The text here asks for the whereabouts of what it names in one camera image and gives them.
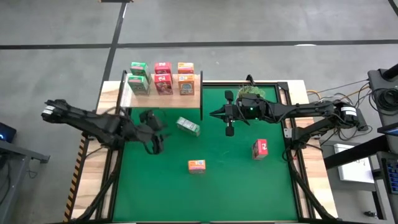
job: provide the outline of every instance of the red box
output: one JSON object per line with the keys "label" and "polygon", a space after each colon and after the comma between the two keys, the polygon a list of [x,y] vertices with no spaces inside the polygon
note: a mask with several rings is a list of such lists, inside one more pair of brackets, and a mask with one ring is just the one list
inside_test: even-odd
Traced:
{"label": "red box", "polygon": [[257,139],[252,147],[253,159],[262,159],[268,155],[268,145],[266,139]]}
{"label": "red box", "polygon": [[155,75],[155,86],[160,95],[173,95],[171,74]]}
{"label": "red box", "polygon": [[171,74],[172,73],[172,64],[170,62],[155,63],[155,73],[156,74]]}

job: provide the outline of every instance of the juice box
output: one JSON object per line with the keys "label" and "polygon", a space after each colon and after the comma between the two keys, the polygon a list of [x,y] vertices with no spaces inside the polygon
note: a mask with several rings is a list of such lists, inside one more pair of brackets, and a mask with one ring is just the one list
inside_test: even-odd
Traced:
{"label": "juice box", "polygon": [[171,74],[172,64],[170,62],[155,63],[155,74]]}
{"label": "juice box", "polygon": [[188,161],[188,171],[190,174],[204,174],[206,171],[206,161]]}
{"label": "juice box", "polygon": [[160,95],[173,95],[172,76],[171,74],[155,75],[155,86]]}
{"label": "juice box", "polygon": [[180,95],[194,95],[195,94],[195,75],[178,75],[178,88]]}
{"label": "juice box", "polygon": [[177,120],[177,127],[181,130],[187,131],[194,136],[200,135],[200,126],[183,117],[179,117],[179,119]]}
{"label": "juice box", "polygon": [[252,147],[253,159],[262,159],[268,155],[266,139],[257,139]]}
{"label": "juice box", "polygon": [[133,75],[145,77],[148,84],[151,83],[152,77],[148,69],[148,64],[145,62],[131,62],[130,71]]}
{"label": "juice box", "polygon": [[135,95],[148,95],[150,88],[144,76],[128,74],[129,86]]}
{"label": "juice box", "polygon": [[179,62],[177,70],[178,74],[193,74],[193,63]]}

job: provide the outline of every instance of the gray floor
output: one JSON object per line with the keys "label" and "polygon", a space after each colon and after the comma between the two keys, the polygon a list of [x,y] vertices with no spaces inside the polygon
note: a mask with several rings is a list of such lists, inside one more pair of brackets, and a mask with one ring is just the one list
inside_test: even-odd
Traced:
{"label": "gray floor", "polygon": [[[97,0],[2,0],[0,45],[108,44],[120,6]],[[397,26],[387,0],[148,0],[128,5],[119,43],[398,39]],[[39,175],[26,178],[13,223],[62,220],[80,132],[45,123],[40,113],[44,101],[57,98],[94,109],[108,53],[0,50],[0,122],[18,130],[16,144],[51,155],[44,166],[31,164]],[[118,49],[109,79],[119,80],[131,61],[187,61],[207,80],[250,73],[255,79],[302,79],[307,89],[322,90],[364,80],[368,70],[389,68],[397,58],[398,45]],[[338,91],[350,93],[361,85]],[[381,125],[367,101],[361,109],[370,125]],[[354,141],[376,136],[373,131]],[[369,192],[334,190],[333,196],[344,220],[391,223],[362,215],[374,210]]]}

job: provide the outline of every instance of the green mat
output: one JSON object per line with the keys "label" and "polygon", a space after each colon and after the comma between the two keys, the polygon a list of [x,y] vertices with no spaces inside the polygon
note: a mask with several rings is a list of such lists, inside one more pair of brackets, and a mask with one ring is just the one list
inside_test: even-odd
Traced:
{"label": "green mat", "polygon": [[[274,87],[262,89],[268,100],[277,101]],[[204,87],[203,121],[198,109],[155,111],[169,125],[164,133],[171,134],[163,153],[149,155],[137,142],[126,145],[114,222],[297,220],[289,169],[282,160],[281,125],[235,122],[235,135],[225,136],[224,122],[209,116],[226,103],[225,90],[238,92]],[[135,121],[141,111],[133,110]],[[199,137],[177,128],[180,116],[200,125]],[[269,155],[261,161],[252,159],[256,139],[268,141]],[[197,159],[206,160],[205,174],[188,173],[188,161]]]}

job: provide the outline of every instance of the yellow black warning tape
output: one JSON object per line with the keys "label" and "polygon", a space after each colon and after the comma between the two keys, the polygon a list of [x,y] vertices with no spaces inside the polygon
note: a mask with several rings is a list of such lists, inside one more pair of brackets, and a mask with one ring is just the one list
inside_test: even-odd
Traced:
{"label": "yellow black warning tape", "polygon": [[87,140],[87,138],[82,135],[81,140],[80,140],[80,145],[79,145],[79,151],[77,153],[75,170],[73,171],[73,175],[72,175],[72,184],[69,189],[68,200],[67,200],[67,209],[65,210],[65,213],[63,214],[64,222],[69,221],[72,217],[72,210],[73,210],[73,206],[75,204],[77,188],[79,186],[79,181],[80,181],[80,176],[81,176],[80,174],[83,170],[84,159],[82,159],[82,158],[83,158],[83,155],[85,156],[85,154],[87,152],[88,142],[89,142],[89,140]]}

